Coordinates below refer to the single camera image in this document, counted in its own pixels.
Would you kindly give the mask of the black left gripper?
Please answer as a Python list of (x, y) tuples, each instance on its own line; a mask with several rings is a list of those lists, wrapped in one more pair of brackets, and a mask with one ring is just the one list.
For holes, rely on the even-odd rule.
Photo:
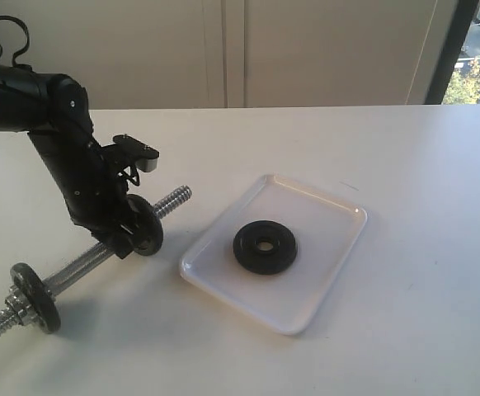
[(141, 230), (138, 212), (129, 202), (127, 182), (98, 186), (66, 181), (64, 201), (73, 223), (88, 229), (118, 258), (134, 251)]

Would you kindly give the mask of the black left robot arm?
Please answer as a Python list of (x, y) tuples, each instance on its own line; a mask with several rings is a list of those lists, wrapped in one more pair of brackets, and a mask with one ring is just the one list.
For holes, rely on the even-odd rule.
[(137, 217), (124, 172), (133, 164), (118, 145), (95, 140), (84, 87), (65, 74), (0, 65), (0, 131), (27, 133), (74, 224), (119, 258), (134, 250)]

